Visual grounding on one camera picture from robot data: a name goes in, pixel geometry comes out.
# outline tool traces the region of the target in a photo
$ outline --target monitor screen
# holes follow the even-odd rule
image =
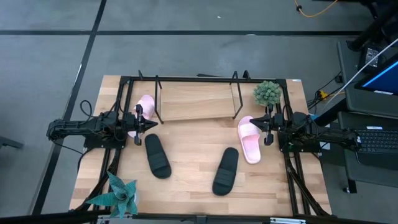
[[[398,61],[362,84],[363,88],[384,94],[398,94]]]

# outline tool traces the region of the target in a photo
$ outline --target potted plant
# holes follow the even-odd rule
[[[129,212],[132,215],[137,215],[137,181],[133,180],[125,185],[119,177],[116,177],[110,172],[108,172],[108,176],[109,184],[113,192],[96,196],[90,200],[87,200],[86,203],[102,206],[114,206],[110,217],[119,215],[120,218],[123,218],[125,212]]]
[[[279,84],[264,81],[254,89],[254,99],[257,105],[272,106],[280,102]]]

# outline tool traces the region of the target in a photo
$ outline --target wooden board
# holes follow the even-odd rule
[[[96,114],[108,110],[114,103],[119,79],[119,76],[104,76]],[[287,80],[287,84],[293,110],[308,112],[301,82]],[[233,100],[235,105],[239,105],[235,85],[232,84]],[[264,146],[265,135],[261,133],[261,161],[250,165],[243,156],[237,130],[239,120],[244,116],[257,118],[264,115],[264,107],[254,103],[252,91],[255,87],[254,83],[241,84],[244,106],[235,120],[225,118],[166,122],[143,135],[143,139],[150,133],[159,136],[172,166],[172,175],[168,179],[154,177],[149,169],[145,146],[136,146],[133,139],[128,140],[121,153],[118,177],[125,182],[137,180],[139,213],[292,215],[284,159],[278,143]],[[154,97],[154,82],[134,82],[130,111],[144,94]],[[156,115],[151,120],[159,121]],[[239,151],[238,173],[232,192],[219,197],[212,193],[211,184],[227,147],[235,147]],[[82,159],[70,208],[79,206],[97,183],[103,152],[104,149],[94,149]],[[311,154],[302,153],[302,164],[309,191],[330,212],[319,162]]]
[[[232,118],[235,115],[229,83],[162,82],[160,100],[163,121]]]

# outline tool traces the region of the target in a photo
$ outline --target black keyboard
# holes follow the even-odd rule
[[[358,152],[398,154],[398,130],[357,129],[361,148]]]

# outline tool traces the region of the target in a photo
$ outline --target white cable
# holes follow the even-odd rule
[[[394,40],[393,43],[391,43],[390,45],[388,45],[385,49],[383,49],[382,51],[380,51],[380,53],[378,53],[376,56],[374,56],[372,58],[372,60],[370,60],[366,65],[364,65],[361,69],[359,69],[359,71],[325,104],[325,106],[322,109],[321,114],[325,111],[325,108],[328,106],[328,104],[330,103],[330,101],[332,101],[339,93],[341,93],[341,91],[343,91],[350,83],[351,81],[354,80],[354,78],[359,75],[362,70],[364,70],[371,62],[373,62],[374,59],[378,58],[378,56],[380,56],[380,54],[383,54],[383,52],[385,52],[388,48],[390,48],[391,46],[393,46],[396,42],[398,41],[398,39]]]

